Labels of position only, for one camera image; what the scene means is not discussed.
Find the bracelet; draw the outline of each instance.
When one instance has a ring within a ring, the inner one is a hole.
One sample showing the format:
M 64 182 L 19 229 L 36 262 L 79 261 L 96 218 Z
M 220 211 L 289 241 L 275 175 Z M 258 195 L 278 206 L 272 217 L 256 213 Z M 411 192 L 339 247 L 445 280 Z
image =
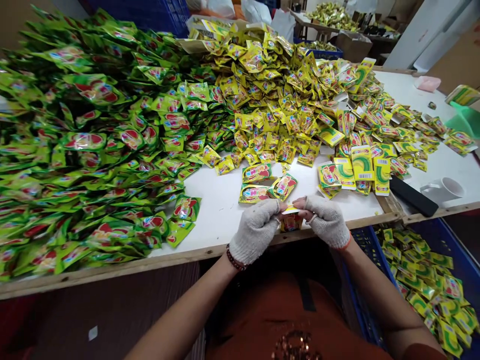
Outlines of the bracelet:
M 226 245 L 226 257 L 228 258 L 228 261 L 233 265 L 235 269 L 238 271 L 245 271 L 248 267 L 248 265 L 241 265 L 237 260 L 234 259 L 232 254 L 230 253 L 230 244 Z

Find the person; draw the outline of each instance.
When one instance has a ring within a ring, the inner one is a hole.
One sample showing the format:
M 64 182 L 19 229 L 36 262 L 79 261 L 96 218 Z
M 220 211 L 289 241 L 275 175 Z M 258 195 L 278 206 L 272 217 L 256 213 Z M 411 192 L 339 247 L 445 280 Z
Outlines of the person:
M 321 284 L 278 273 L 227 308 L 219 336 L 207 344 L 206 359 L 446 359 L 422 319 L 353 240 L 338 207 L 319 196 L 299 198 L 293 205 L 342 258 L 376 317 L 388 353 L 349 329 Z M 286 208 L 278 200 L 266 199 L 245 210 L 226 252 L 126 359 L 184 359 L 228 284 L 267 249 Z

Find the plastic crate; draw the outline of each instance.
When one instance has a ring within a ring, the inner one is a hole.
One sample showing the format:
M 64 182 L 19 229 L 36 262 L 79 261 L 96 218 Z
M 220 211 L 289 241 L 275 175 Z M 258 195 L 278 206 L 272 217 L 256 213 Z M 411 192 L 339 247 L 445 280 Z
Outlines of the plastic crate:
M 313 43 L 311 40 L 301 40 L 296 37 L 293 38 L 295 44 L 300 43 Z M 313 50 L 309 49 L 306 53 L 307 55 L 313 53 L 315 59 L 326 59 L 326 60 L 337 60 L 344 56 L 344 52 L 336 47 L 336 51 L 326 51 L 326 50 Z
M 351 235 L 355 239 L 356 243 L 362 248 L 363 252 L 370 258 L 370 260 L 390 279 L 395 287 L 397 287 L 397 283 L 395 282 L 395 279 L 390 271 L 389 263 L 387 262 L 379 240 L 375 235 L 374 228 L 367 226 L 360 229 L 355 229 L 351 231 Z M 369 343 L 377 345 L 381 348 L 385 348 L 382 332 L 380 331 L 377 321 L 370 312 L 361 295 L 357 292 L 355 286 L 352 284 L 345 264 L 343 264 L 343 271 L 349 284 L 350 296 L 353 302 L 353 307 L 355 308 L 363 338 Z
M 453 258 L 451 273 L 462 280 L 463 294 L 477 315 L 480 314 L 480 268 L 457 240 L 443 219 L 432 219 L 412 224 L 411 228 L 426 240 L 435 253 Z M 461 360 L 480 359 L 480 336 L 473 335 L 471 348 L 465 348 Z
M 139 29 L 170 32 L 187 38 L 190 12 L 185 0 L 88 0 L 93 10 L 102 8 L 117 20 L 132 21 Z
M 462 280 L 465 298 L 471 303 L 476 313 L 480 314 L 480 268 L 457 240 L 445 221 L 441 218 L 426 220 L 412 224 L 411 228 L 426 240 L 433 252 L 453 258 L 455 269 L 451 270 L 451 273 Z M 368 257 L 397 287 L 397 282 L 392 276 L 387 259 L 373 228 L 369 226 L 352 230 L 351 234 Z M 382 332 L 375 318 L 351 283 L 345 265 L 343 265 L 343 270 L 349 282 L 350 295 L 363 337 L 368 342 L 385 348 Z M 461 360 L 473 359 L 480 359 L 480 336 L 472 337 L 471 349 L 465 348 L 461 356 Z

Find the hand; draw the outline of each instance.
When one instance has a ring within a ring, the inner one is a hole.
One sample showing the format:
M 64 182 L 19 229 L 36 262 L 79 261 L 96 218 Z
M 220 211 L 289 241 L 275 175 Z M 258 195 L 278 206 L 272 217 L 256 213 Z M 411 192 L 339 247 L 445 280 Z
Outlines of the hand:
M 238 231 L 230 242 L 230 254 L 250 265 L 268 248 L 287 205 L 276 199 L 262 200 L 243 212 Z
M 350 231 L 339 207 L 324 198 L 310 195 L 298 198 L 293 206 L 302 209 L 298 215 L 306 220 L 313 232 L 334 249 L 344 249 L 350 243 Z

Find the white mug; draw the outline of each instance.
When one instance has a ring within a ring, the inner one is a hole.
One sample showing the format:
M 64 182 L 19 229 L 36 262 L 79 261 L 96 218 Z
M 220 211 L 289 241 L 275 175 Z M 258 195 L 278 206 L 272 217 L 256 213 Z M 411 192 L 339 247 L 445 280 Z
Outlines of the white mug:
M 420 192 L 438 205 L 465 196 L 462 185 L 449 177 L 441 177 L 421 186 Z

